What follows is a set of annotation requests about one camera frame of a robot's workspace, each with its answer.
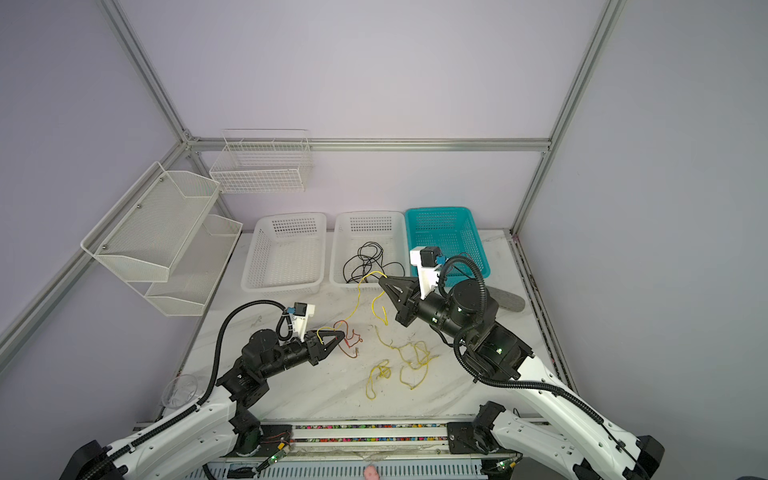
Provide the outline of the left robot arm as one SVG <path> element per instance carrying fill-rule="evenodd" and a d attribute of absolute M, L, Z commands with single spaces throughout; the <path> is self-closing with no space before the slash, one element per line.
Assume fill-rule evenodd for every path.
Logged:
<path fill-rule="evenodd" d="M 254 452 L 262 434 L 251 407 L 269 390 L 269 378 L 308 363 L 317 365 L 343 343 L 335 329 L 283 337 L 277 330 L 253 333 L 233 366 L 220 373 L 214 351 L 212 374 L 202 395 L 143 430 L 103 446 L 80 447 L 64 479 L 181 479 L 227 453 Z"/>

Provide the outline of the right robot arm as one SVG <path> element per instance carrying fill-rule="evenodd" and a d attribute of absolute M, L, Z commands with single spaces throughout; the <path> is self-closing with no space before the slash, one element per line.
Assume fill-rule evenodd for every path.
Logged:
<path fill-rule="evenodd" d="M 447 258 L 437 247 L 415 248 L 410 257 L 416 276 L 378 281 L 397 309 L 396 321 L 405 327 L 424 321 L 451 346 L 474 382 L 519 392 L 549 425 L 531 425 L 488 401 L 472 422 L 477 451 L 514 451 L 567 479 L 653 477 L 665 454 L 663 445 L 606 419 L 499 323 L 500 305 L 470 258 Z"/>

